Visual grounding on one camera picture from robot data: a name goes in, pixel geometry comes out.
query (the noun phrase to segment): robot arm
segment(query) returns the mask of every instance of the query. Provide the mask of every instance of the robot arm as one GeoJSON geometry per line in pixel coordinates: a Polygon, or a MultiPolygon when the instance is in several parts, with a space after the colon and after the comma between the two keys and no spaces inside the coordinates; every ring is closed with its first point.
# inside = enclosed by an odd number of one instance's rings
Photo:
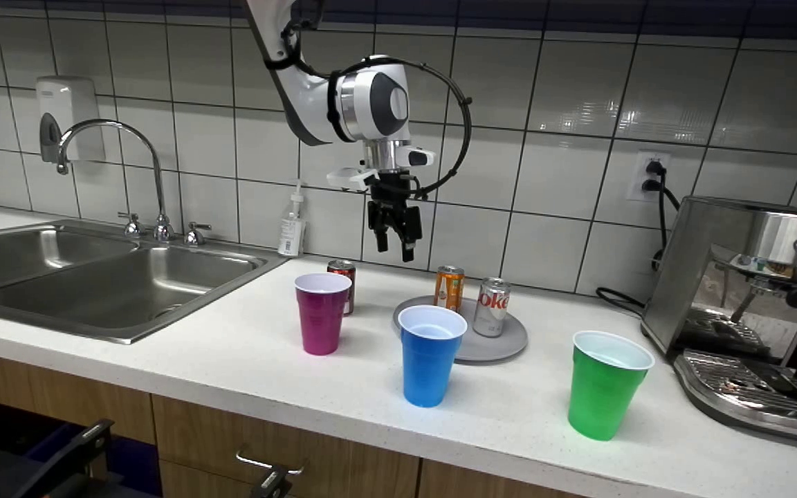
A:
{"type": "Polygon", "coordinates": [[[380,251],[388,248],[388,230],[395,230],[400,259],[411,259],[411,245],[424,230],[417,206],[407,204],[416,180],[409,165],[431,165],[435,154],[409,141],[405,64],[371,56],[344,72],[315,75],[298,51],[298,31],[290,18],[294,2],[245,0],[288,123],[309,145],[333,141],[366,143],[371,169],[366,175],[371,187],[367,226],[380,251]]]}

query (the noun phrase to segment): cabinet door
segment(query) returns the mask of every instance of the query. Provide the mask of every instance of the cabinet door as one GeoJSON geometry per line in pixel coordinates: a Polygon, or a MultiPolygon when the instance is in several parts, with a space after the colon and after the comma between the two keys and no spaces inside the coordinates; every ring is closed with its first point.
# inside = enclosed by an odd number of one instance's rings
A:
{"type": "Polygon", "coordinates": [[[290,489],[301,498],[416,494],[417,459],[411,455],[172,399],[151,399],[151,411],[165,494],[186,494],[179,486],[245,494],[250,483],[256,483],[266,472],[234,461],[234,450],[262,461],[305,468],[305,475],[294,477],[290,489]]]}
{"type": "Polygon", "coordinates": [[[571,494],[452,465],[424,461],[417,498],[571,498],[571,494]]]}
{"type": "Polygon", "coordinates": [[[0,359],[0,403],[77,425],[111,418],[113,433],[154,442],[147,393],[0,359]]]}

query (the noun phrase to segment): coffee machine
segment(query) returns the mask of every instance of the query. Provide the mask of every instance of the coffee machine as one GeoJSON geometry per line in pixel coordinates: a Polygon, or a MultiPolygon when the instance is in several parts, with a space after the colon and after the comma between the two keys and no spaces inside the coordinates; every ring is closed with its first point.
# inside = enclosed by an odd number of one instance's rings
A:
{"type": "Polygon", "coordinates": [[[797,437],[797,209],[684,198],[641,328],[703,411],[797,437]]]}

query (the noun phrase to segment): soda can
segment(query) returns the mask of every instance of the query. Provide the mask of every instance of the soda can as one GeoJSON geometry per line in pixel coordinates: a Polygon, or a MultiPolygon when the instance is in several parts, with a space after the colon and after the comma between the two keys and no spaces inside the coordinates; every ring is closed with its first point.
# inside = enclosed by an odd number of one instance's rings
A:
{"type": "Polygon", "coordinates": [[[345,258],[334,258],[326,262],[326,270],[330,273],[344,273],[345,278],[352,278],[352,288],[349,288],[349,296],[345,296],[345,303],[344,303],[344,314],[352,314],[353,309],[353,262],[345,259],[345,258]]]}
{"type": "Polygon", "coordinates": [[[489,277],[478,288],[472,328],[485,336],[501,336],[507,327],[510,284],[501,277],[489,277]]]}
{"type": "Polygon", "coordinates": [[[442,264],[435,273],[435,303],[461,311],[464,273],[458,264],[442,264]]]}

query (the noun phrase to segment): stainless steel sink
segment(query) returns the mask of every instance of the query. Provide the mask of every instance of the stainless steel sink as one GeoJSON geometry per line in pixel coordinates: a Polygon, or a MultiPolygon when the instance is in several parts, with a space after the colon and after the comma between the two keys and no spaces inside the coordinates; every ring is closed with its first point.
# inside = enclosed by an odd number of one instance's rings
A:
{"type": "Polygon", "coordinates": [[[279,264],[234,248],[140,245],[0,284],[0,317],[136,342],[279,264]]]}
{"type": "Polygon", "coordinates": [[[6,230],[0,233],[0,284],[126,251],[132,251],[126,240],[81,224],[6,230]]]}

